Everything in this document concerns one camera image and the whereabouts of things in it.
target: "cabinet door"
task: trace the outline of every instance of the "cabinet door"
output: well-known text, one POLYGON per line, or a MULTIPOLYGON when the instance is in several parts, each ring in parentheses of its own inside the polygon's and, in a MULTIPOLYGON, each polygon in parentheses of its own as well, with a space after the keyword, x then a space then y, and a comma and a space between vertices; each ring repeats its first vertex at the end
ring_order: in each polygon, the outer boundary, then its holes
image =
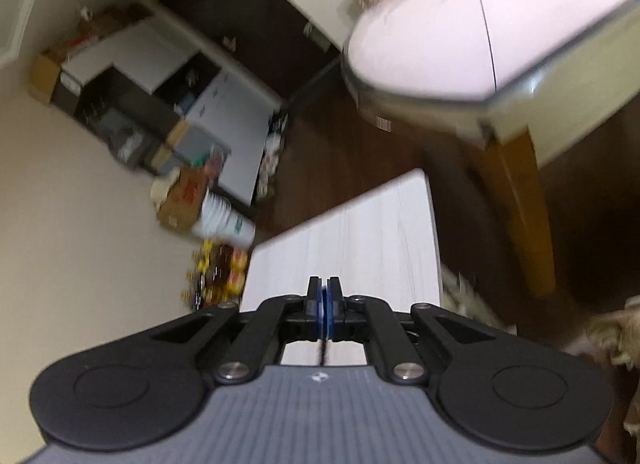
POLYGON ((324 52, 304 34, 307 20, 287 0, 160 0, 222 44, 236 39, 236 60, 277 94, 289 98, 338 51, 324 52))

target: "silver screw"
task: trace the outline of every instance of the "silver screw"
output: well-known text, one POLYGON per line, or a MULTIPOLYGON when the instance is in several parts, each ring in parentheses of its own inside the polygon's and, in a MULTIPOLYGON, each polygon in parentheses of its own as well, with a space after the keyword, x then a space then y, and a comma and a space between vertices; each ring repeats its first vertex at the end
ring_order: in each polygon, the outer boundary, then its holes
POLYGON ((424 375, 424 368, 417 363, 401 363, 394 367, 394 375, 401 380, 414 380, 424 375))
POLYGON ((241 379, 249 375, 249 367, 239 361, 229 361, 218 367, 218 375, 228 380, 241 379))

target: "white logo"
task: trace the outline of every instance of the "white logo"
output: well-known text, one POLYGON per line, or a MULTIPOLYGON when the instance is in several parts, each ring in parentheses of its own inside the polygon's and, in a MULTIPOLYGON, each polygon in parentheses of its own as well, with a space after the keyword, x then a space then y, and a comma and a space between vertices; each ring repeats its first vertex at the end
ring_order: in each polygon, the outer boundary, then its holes
POLYGON ((326 381, 327 379, 329 379, 330 376, 325 372, 316 372, 315 374, 311 374, 309 377, 313 379, 316 383, 322 383, 323 381, 326 381))

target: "white wooden tabletop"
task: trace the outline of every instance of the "white wooden tabletop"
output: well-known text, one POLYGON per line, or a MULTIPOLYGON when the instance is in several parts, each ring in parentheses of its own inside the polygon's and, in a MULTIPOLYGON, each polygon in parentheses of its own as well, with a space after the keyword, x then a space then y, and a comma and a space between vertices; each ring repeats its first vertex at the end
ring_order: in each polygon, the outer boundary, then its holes
MULTIPOLYGON (((346 297, 382 298, 394 311, 420 301, 439 305, 440 258, 424 173, 411 171, 259 245, 241 310, 254 311, 269 297, 305 295, 312 276, 339 277, 346 297)), ((287 347, 283 363, 308 364, 313 345, 287 347)), ((352 354, 334 344, 330 364, 361 362, 352 354)))

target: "brown floor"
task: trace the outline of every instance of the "brown floor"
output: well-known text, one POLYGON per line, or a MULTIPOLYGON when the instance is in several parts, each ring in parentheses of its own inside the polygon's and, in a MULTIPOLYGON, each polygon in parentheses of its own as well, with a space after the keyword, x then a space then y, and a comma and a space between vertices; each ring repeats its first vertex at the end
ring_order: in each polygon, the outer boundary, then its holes
MULTIPOLYGON (((521 336, 561 346, 580 335, 592 314, 640 294, 638 113, 640 99, 542 171, 559 282, 558 292, 545 300, 529 296, 510 242, 457 139, 433 133, 418 145, 380 131, 358 116, 345 90, 326 94, 291 124, 275 195, 257 218, 258 234, 265 239, 281 233, 421 168, 430 181, 442 262, 472 281, 521 336)), ((624 372, 614 375, 614 410, 623 417, 634 380, 625 381, 624 372)), ((632 461, 630 437, 607 431, 605 446, 614 462, 632 461)))

